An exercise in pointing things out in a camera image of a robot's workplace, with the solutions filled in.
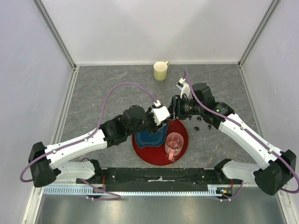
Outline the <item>yellow-green ceramic mug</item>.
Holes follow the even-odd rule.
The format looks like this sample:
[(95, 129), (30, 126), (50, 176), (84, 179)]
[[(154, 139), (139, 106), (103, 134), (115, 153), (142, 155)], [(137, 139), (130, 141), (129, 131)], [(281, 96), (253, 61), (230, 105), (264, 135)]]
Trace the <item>yellow-green ceramic mug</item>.
[(166, 79), (169, 62), (156, 62), (153, 65), (154, 77), (158, 82), (162, 82)]

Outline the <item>pink glass mug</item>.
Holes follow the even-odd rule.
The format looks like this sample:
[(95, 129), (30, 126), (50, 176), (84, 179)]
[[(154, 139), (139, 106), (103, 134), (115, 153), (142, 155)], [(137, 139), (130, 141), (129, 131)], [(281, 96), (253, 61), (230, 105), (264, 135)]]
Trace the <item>pink glass mug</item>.
[(184, 146), (184, 138), (181, 134), (172, 132), (166, 137), (165, 151), (168, 160), (173, 161), (174, 157), (179, 155)]

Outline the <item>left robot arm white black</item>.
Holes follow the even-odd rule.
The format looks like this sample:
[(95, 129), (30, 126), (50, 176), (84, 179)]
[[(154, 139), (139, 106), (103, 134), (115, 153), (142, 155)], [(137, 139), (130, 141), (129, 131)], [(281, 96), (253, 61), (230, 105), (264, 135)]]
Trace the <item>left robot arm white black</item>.
[(145, 111), (134, 105), (77, 138), (48, 146), (42, 142), (35, 143), (28, 158), (33, 185), (40, 188), (53, 183), (62, 175), (62, 165), (82, 154), (119, 145), (128, 136), (143, 131), (156, 133), (169, 117), (166, 106), (152, 106)]

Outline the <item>blue leaf-shaped dish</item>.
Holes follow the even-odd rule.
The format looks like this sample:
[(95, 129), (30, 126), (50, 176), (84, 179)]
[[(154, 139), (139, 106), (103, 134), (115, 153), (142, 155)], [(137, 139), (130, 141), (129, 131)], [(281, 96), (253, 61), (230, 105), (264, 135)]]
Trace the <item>blue leaf-shaped dish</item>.
[(156, 133), (150, 133), (149, 131), (143, 131), (135, 134), (135, 142), (139, 148), (145, 147), (159, 147), (166, 139), (168, 130), (168, 124), (159, 129)]

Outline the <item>aluminium frame post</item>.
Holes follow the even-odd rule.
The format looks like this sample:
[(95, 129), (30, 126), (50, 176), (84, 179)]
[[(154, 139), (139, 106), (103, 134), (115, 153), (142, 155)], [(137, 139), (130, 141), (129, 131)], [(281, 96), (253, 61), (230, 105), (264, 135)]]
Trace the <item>aluminium frame post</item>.
[(39, 11), (41, 17), (43, 18), (46, 26), (48, 27), (49, 31), (51, 32), (53, 38), (55, 39), (57, 45), (61, 49), (65, 59), (67, 60), (68, 64), (72, 67), (72, 69), (76, 69), (76, 63), (74, 62), (72, 56), (70, 55), (61, 35), (59, 34), (49, 12), (47, 11), (44, 3), (42, 0), (32, 0), (34, 5), (36, 6), (37, 10)]
[(278, 7), (280, 3), (280, 0), (272, 0), (266, 10), (266, 12), (264, 13), (261, 21), (259, 22), (255, 32), (252, 35), (252, 38), (250, 39), (247, 47), (245, 48), (245, 51), (243, 52), (239, 62), (238, 62), (238, 67), (241, 68), (244, 63), (246, 62), (249, 54), (251, 53), (252, 49), (254, 48), (255, 44), (257, 43), (260, 35), (262, 34), (262, 32), (264, 31), (266, 25), (268, 24), (270, 18), (272, 17), (272, 15), (274, 14), (276, 8)]

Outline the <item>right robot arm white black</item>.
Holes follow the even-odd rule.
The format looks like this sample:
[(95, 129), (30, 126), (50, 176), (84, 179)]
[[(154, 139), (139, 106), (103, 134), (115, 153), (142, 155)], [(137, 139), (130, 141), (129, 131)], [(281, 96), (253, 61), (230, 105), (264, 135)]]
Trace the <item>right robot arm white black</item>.
[(255, 183), (264, 193), (274, 195), (279, 190), (296, 194), (284, 186), (292, 179), (299, 179), (295, 172), (296, 155), (273, 146), (248, 125), (236, 112), (223, 102), (215, 101), (206, 83), (189, 86), (184, 78), (177, 82), (180, 95), (173, 96), (169, 112), (171, 119), (185, 120), (200, 116), (209, 126), (221, 131), (241, 146), (255, 161), (254, 164), (224, 159), (217, 165), (214, 178), (218, 183), (238, 179)]

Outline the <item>right aluminium frame post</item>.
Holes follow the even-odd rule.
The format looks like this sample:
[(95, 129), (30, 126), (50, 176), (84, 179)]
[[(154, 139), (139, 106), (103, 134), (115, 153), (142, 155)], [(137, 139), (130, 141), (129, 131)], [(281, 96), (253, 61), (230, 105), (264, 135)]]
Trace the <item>right aluminium frame post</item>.
[(260, 35), (262, 34), (262, 32), (264, 31), (266, 25), (268, 24), (270, 18), (272, 17), (272, 15), (274, 14), (276, 8), (278, 7), (280, 3), (280, 0), (272, 0), (266, 10), (266, 12), (264, 13), (261, 21), (259, 22), (255, 32), (252, 35), (252, 38), (250, 39), (247, 47), (245, 48), (245, 51), (243, 52), (239, 62), (238, 62), (238, 67), (241, 68), (244, 63), (246, 62), (249, 54), (251, 53), (252, 49), (254, 48), (255, 44), (257, 43)]

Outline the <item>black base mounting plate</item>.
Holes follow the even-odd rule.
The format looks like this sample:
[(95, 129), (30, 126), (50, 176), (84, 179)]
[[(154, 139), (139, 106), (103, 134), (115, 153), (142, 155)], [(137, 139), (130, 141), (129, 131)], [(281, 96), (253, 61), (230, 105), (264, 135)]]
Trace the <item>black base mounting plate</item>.
[(220, 171), (204, 168), (101, 168), (87, 180), (109, 192), (206, 191), (208, 185), (239, 184)]

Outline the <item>left aluminium frame post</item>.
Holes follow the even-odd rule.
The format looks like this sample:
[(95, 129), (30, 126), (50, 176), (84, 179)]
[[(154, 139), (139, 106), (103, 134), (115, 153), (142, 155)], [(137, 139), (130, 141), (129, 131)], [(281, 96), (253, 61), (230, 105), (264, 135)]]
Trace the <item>left aluminium frame post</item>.
[(76, 63), (74, 62), (72, 56), (70, 55), (61, 35), (59, 34), (49, 12), (47, 11), (44, 3), (42, 0), (32, 0), (34, 5), (36, 6), (37, 10), (39, 11), (41, 17), (43, 18), (46, 26), (48, 27), (49, 31), (51, 32), (53, 38), (55, 39), (57, 45), (61, 49), (65, 59), (67, 60), (68, 64), (72, 67), (72, 69), (76, 69)]

